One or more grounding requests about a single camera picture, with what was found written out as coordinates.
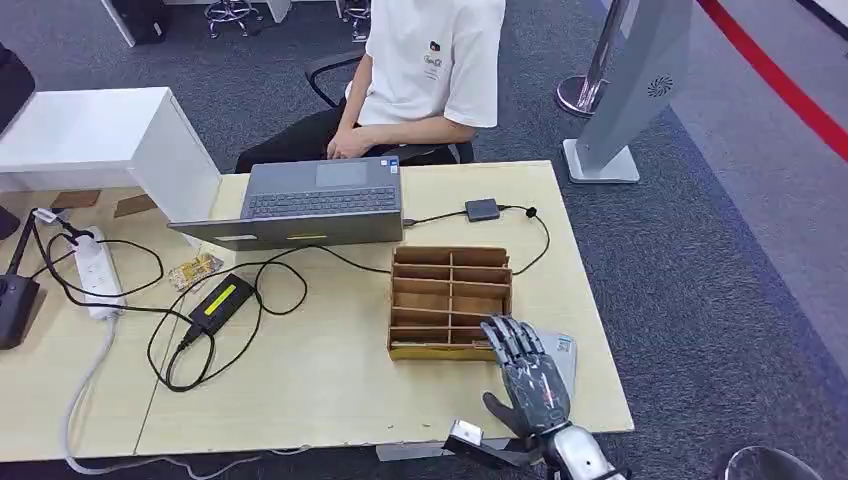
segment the laptop touchpad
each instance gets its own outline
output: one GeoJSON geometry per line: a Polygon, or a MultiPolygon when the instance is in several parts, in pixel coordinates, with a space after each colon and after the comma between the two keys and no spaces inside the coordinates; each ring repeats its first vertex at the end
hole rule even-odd
{"type": "Polygon", "coordinates": [[[365,162],[325,163],[318,165],[315,185],[339,187],[364,185],[368,165],[365,162]]]}

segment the compartment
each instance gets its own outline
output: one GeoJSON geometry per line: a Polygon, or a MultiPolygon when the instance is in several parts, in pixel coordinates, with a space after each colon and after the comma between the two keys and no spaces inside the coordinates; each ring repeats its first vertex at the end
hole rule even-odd
{"type": "Polygon", "coordinates": [[[397,247],[395,263],[450,265],[450,250],[439,247],[397,247]]]}
{"type": "Polygon", "coordinates": [[[511,283],[512,270],[497,267],[454,267],[453,279],[460,282],[511,283]]]}
{"type": "Polygon", "coordinates": [[[447,327],[449,325],[449,314],[448,312],[433,310],[393,307],[391,325],[393,327],[447,327]]]}
{"type": "Polygon", "coordinates": [[[502,248],[458,248],[451,255],[454,266],[504,267],[509,260],[502,248]]]}
{"type": "Polygon", "coordinates": [[[411,328],[391,327],[392,345],[396,344],[448,344],[447,327],[411,328]]]}
{"type": "Polygon", "coordinates": [[[480,322],[486,320],[487,317],[488,317],[488,315],[483,314],[483,313],[474,314],[474,313],[469,313],[467,311],[462,312],[462,313],[453,312],[453,313],[451,313],[451,318],[450,318],[451,327],[480,328],[480,322]]]}
{"type": "Polygon", "coordinates": [[[396,263],[393,275],[401,278],[424,278],[429,280],[450,280],[448,265],[404,265],[396,263]]]}
{"type": "Polygon", "coordinates": [[[452,345],[472,345],[477,348],[491,348],[486,334],[480,328],[453,328],[451,329],[452,345]]]}
{"type": "Polygon", "coordinates": [[[509,285],[491,283],[453,284],[453,311],[468,313],[509,313],[509,285]]]}
{"type": "Polygon", "coordinates": [[[411,278],[395,278],[394,306],[448,310],[450,308],[450,282],[411,278]]]}
{"type": "Polygon", "coordinates": [[[504,301],[500,298],[453,297],[453,308],[457,311],[481,315],[507,313],[504,301]]]}

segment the robotic hand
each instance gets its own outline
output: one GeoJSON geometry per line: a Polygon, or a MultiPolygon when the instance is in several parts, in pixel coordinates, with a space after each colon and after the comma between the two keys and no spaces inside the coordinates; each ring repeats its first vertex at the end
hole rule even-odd
{"type": "Polygon", "coordinates": [[[629,470],[616,469],[584,428],[568,421],[571,400],[553,358],[536,331],[512,317],[494,315],[480,324],[495,351],[512,408],[490,392],[486,408],[531,449],[528,463],[539,457],[549,476],[562,480],[624,480],[629,470]]]}

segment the laptop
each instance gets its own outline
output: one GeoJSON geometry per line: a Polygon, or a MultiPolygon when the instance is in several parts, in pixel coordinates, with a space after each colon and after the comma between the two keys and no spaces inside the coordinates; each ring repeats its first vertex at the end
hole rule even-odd
{"type": "Polygon", "coordinates": [[[398,165],[397,157],[256,165],[241,218],[168,227],[235,251],[400,241],[398,165]]]}

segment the robotic thumb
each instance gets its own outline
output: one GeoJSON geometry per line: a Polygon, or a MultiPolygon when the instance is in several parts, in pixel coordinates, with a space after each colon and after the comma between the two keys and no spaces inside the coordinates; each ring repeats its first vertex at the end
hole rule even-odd
{"type": "Polygon", "coordinates": [[[518,438],[527,438],[530,436],[530,429],[524,424],[521,417],[515,413],[515,410],[504,405],[492,392],[483,394],[483,405],[486,406],[495,418],[512,430],[512,433],[518,438]]]}

